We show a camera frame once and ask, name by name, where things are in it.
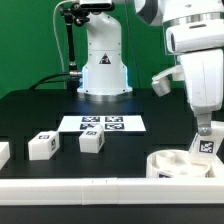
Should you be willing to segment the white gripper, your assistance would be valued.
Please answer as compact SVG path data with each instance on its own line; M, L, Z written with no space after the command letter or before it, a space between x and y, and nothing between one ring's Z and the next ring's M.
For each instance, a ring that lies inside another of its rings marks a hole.
M209 136L212 133L212 111L222 106L224 90L224 53L212 49L185 53L177 57L178 64L152 78L152 87L158 96L170 92L168 76L174 81L184 81L188 102L197 114L198 134Z

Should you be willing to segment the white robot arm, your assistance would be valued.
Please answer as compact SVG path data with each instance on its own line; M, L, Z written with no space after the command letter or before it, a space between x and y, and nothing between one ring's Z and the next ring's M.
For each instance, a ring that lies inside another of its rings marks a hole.
M175 65L152 78L157 95L170 92L168 78L183 81L200 135L212 133L212 113L221 108L224 87L224 0L133 0L144 23L163 28L166 52ZM112 0L80 0L87 14L88 59L81 91L113 95L130 90L120 53L121 27L107 12Z

